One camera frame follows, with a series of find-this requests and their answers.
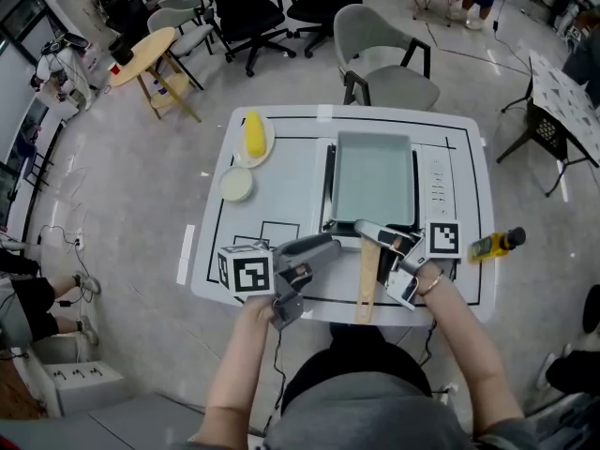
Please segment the yellow spray bottle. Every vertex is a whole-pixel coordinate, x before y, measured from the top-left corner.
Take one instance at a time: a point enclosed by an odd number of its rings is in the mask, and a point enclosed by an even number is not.
[[[525,231],[521,227],[516,227],[509,232],[493,233],[471,244],[469,247],[469,262],[503,257],[510,250],[523,245],[525,238]]]

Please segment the bracelet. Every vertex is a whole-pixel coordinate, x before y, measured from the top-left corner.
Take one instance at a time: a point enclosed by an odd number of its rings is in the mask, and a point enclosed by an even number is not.
[[[427,287],[427,289],[423,293],[421,293],[421,298],[423,298],[425,295],[427,295],[429,292],[431,292],[435,288],[435,286],[438,283],[440,283],[440,280],[442,279],[442,277],[443,277],[443,270],[441,270],[438,277],[435,280],[433,280],[433,283],[431,283],[431,285],[429,285]]]

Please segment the black shorts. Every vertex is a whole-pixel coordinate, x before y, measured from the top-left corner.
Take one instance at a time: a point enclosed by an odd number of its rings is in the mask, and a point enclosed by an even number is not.
[[[48,313],[54,304],[54,289],[46,278],[29,278],[27,280],[11,280],[34,341],[42,340],[58,333],[58,325],[54,317]]]

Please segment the gray floor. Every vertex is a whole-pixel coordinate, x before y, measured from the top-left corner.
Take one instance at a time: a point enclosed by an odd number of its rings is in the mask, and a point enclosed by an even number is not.
[[[365,0],[390,22],[431,45],[431,80],[442,90],[435,111],[473,118],[488,157],[498,156],[524,129],[524,111],[501,116],[499,109],[522,96],[528,83],[527,69],[491,30],[501,2],[496,2],[488,27],[471,32],[460,24],[447,28],[435,15],[426,15],[426,22],[413,21],[412,0]],[[529,49],[557,66],[566,56],[547,26],[510,5],[502,10],[498,36],[523,60]],[[83,259],[104,292],[82,311],[97,325],[102,358],[138,391],[205,402],[237,310],[194,296],[188,286],[190,275],[186,285],[175,282],[184,232],[187,225],[195,225],[197,241],[233,109],[342,103],[333,42],[327,41],[310,60],[301,53],[306,42],[283,40],[299,52],[293,60],[262,51],[253,79],[243,69],[246,53],[229,65],[219,44],[214,56],[205,48],[192,54],[186,63],[205,91],[191,93],[187,101],[200,114],[200,125],[174,107],[158,121],[133,82],[102,95],[89,112],[69,123],[60,139],[48,179],[51,186],[37,204],[31,234],[37,235],[43,224],[61,225],[68,232],[83,229]],[[371,52],[356,65],[377,66],[389,59],[400,61],[393,52]],[[421,62],[417,56],[412,66],[419,68]],[[582,339],[580,331],[585,295],[600,281],[594,251],[600,198],[593,178],[597,172],[587,164],[571,168],[564,193],[558,189],[547,199],[543,189],[556,178],[557,163],[534,143],[502,166],[493,158],[488,161],[496,228],[521,225],[528,243],[498,261],[497,305],[487,327],[501,349],[518,399],[530,412],[559,395],[533,389],[545,355],[559,352],[566,342],[597,345],[593,337]],[[44,230],[45,275],[78,268],[68,249],[60,230]],[[407,330],[384,331],[396,343]],[[418,358],[426,333],[427,329],[413,329],[401,347]],[[276,336],[274,331],[269,335],[252,414],[257,428],[263,427],[278,395],[280,379],[272,369]],[[281,352],[286,373],[292,376],[328,342],[325,323],[301,321],[290,327]],[[439,332],[431,350],[427,375],[433,386],[458,384],[457,413],[468,426],[468,392]]]

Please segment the wooden spatula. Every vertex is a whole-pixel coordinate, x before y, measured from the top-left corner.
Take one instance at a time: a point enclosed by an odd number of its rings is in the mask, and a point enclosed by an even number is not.
[[[382,248],[367,240],[360,239],[360,290],[356,302],[356,323],[368,324],[371,321],[373,301],[375,299],[375,287],[377,285],[377,267]]]

